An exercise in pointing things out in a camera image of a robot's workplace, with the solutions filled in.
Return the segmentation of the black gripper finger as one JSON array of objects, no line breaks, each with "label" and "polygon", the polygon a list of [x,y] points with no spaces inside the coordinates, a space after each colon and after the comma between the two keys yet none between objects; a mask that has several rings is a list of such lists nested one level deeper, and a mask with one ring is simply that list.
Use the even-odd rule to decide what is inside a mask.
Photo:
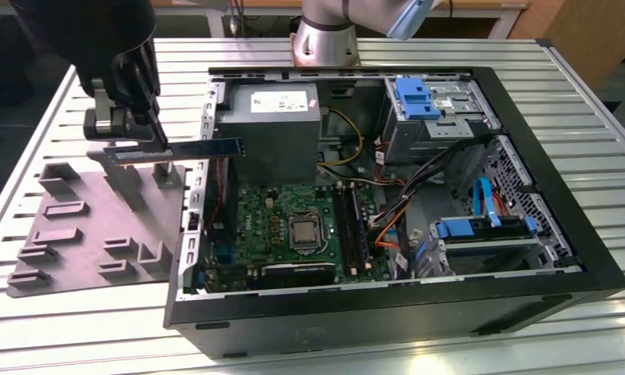
[{"label": "black gripper finger", "polygon": [[139,48],[115,57],[112,80],[111,97],[115,102],[136,114],[160,111],[160,76],[153,41],[147,41]]},{"label": "black gripper finger", "polygon": [[144,152],[163,152],[168,144],[156,92],[141,77],[127,84],[91,81],[95,107],[85,111],[84,136],[91,141],[135,141]]}]

